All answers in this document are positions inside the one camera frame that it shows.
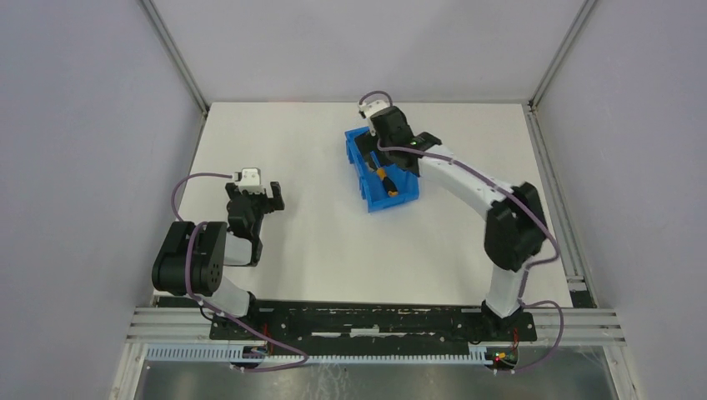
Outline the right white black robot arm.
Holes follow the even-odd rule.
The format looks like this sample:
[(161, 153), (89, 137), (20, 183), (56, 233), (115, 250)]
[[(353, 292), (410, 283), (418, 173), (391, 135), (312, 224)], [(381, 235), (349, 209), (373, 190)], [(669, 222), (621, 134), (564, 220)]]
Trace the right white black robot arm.
[(361, 153), (437, 183), (484, 220), (484, 251), (493, 270), (482, 310), (500, 321), (514, 318), (522, 308), (524, 270), (549, 238), (538, 189), (528, 182), (510, 185), (464, 164), (438, 137), (414, 133), (403, 111), (389, 102), (359, 102), (358, 109), (369, 126), (356, 140)]

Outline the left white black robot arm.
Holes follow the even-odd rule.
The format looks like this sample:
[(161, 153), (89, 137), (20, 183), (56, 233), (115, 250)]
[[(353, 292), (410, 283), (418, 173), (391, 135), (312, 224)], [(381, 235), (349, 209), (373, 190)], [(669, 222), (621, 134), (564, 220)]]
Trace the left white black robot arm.
[(225, 222), (207, 222), (195, 232), (194, 222), (173, 222), (153, 263), (152, 284), (174, 296), (189, 293), (217, 313), (236, 318), (248, 314), (255, 296), (224, 276), (226, 267), (258, 265), (264, 216), (285, 209), (279, 182), (264, 188), (230, 182)]

